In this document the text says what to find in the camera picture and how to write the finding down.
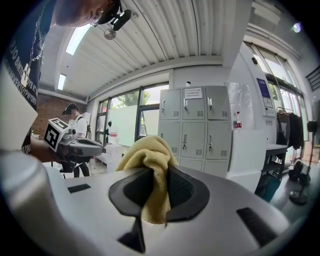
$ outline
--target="person wearing cap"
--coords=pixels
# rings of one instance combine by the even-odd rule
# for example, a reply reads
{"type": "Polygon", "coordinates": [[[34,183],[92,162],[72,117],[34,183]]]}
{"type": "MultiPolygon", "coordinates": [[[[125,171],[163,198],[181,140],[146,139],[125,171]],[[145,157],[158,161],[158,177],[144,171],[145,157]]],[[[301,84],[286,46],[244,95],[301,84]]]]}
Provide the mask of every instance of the person wearing cap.
{"type": "MultiPolygon", "coordinates": [[[[17,28],[4,53],[1,66],[8,71],[26,101],[37,110],[39,77],[46,35],[55,25],[76,28],[103,24],[113,19],[120,0],[42,0],[17,28]]],[[[56,161],[56,155],[44,141],[29,131],[21,150],[42,162],[56,161]]]]}
{"type": "MultiPolygon", "coordinates": [[[[84,117],[79,113],[79,109],[76,104],[70,103],[62,112],[62,115],[66,115],[69,118],[69,126],[72,129],[75,129],[76,135],[78,135],[78,137],[86,137],[88,124],[84,117]]],[[[82,164],[73,169],[73,175],[75,178],[78,178],[80,176],[79,167],[82,170],[83,176],[87,177],[90,175],[86,163],[83,162],[82,164]]]]}

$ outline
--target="locker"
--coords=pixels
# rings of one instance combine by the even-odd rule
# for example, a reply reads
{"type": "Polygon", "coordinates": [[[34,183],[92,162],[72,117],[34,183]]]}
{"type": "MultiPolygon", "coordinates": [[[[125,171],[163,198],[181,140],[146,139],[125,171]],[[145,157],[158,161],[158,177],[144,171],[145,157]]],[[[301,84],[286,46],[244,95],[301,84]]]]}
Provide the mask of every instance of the locker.
{"type": "Polygon", "coordinates": [[[205,143],[204,122],[184,122],[182,124],[181,156],[203,158],[205,143]]]}
{"type": "Polygon", "coordinates": [[[206,159],[226,160],[230,154],[231,130],[228,122],[208,121],[206,159]]]}
{"type": "Polygon", "coordinates": [[[229,95],[225,86],[205,88],[208,120],[229,120],[229,95]]]}
{"type": "Polygon", "coordinates": [[[208,162],[204,163],[204,170],[206,174],[215,175],[221,178],[227,177],[228,165],[226,162],[208,162]]]}
{"type": "Polygon", "coordinates": [[[181,158],[180,166],[187,167],[190,169],[195,169],[195,170],[201,172],[202,161],[181,158]]]}
{"type": "Polygon", "coordinates": [[[161,91],[160,109],[161,120],[180,119],[180,90],[161,91]]]}
{"type": "Polygon", "coordinates": [[[179,154],[179,141],[180,141],[180,122],[162,122],[160,123],[158,134],[163,138],[174,156],[179,154]]]}
{"type": "Polygon", "coordinates": [[[185,89],[182,92],[182,118],[184,120],[204,120],[205,119],[205,100],[204,92],[202,98],[185,99],[185,89]]]}

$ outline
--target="bottle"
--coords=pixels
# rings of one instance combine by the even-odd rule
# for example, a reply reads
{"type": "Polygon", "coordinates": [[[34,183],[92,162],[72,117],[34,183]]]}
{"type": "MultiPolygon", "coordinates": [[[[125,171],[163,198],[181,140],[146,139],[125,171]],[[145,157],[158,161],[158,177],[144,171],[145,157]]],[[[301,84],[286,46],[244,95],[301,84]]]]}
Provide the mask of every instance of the bottle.
{"type": "Polygon", "coordinates": [[[240,118],[240,111],[236,112],[236,121],[234,122],[234,128],[235,129],[242,128],[242,120],[240,118]]]}

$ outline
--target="white shirt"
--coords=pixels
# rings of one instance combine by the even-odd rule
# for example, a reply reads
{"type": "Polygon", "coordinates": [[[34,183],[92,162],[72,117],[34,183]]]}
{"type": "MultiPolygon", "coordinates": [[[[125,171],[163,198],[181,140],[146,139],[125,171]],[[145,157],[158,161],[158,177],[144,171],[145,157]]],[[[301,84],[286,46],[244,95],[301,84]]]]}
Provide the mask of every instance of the white shirt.
{"type": "Polygon", "coordinates": [[[79,118],[82,117],[82,115],[79,115],[75,120],[73,119],[70,119],[69,120],[69,126],[72,128],[72,129],[75,129],[75,132],[77,134],[84,134],[84,137],[86,136],[87,134],[87,121],[85,118],[81,118],[79,120],[79,118]]]}

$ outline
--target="locker door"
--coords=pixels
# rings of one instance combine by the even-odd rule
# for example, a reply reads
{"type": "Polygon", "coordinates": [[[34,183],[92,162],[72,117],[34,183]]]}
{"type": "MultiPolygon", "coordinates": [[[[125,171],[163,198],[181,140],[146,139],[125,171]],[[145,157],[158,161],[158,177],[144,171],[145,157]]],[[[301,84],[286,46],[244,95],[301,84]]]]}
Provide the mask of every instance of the locker door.
{"type": "Polygon", "coordinates": [[[187,168],[194,169],[201,172],[202,161],[181,158],[180,166],[187,167],[187,168]]]}
{"type": "Polygon", "coordinates": [[[227,177],[228,165],[226,162],[205,162],[204,172],[221,178],[227,177]]]}
{"type": "Polygon", "coordinates": [[[180,119],[180,90],[162,90],[160,97],[161,120],[180,119]]]}
{"type": "Polygon", "coordinates": [[[229,120],[229,95],[225,86],[205,88],[208,120],[229,120]]]}
{"type": "Polygon", "coordinates": [[[183,104],[182,118],[184,120],[204,120],[205,119],[204,98],[185,99],[185,89],[183,89],[182,104],[183,104]]]}
{"type": "Polygon", "coordinates": [[[231,131],[229,123],[208,122],[206,159],[228,159],[230,154],[231,131]]]}
{"type": "Polygon", "coordinates": [[[178,156],[179,141],[180,141],[180,122],[162,122],[158,129],[158,134],[163,138],[174,156],[178,156]]]}
{"type": "Polygon", "coordinates": [[[205,143],[204,122],[184,122],[182,124],[181,156],[203,158],[205,143]]]}

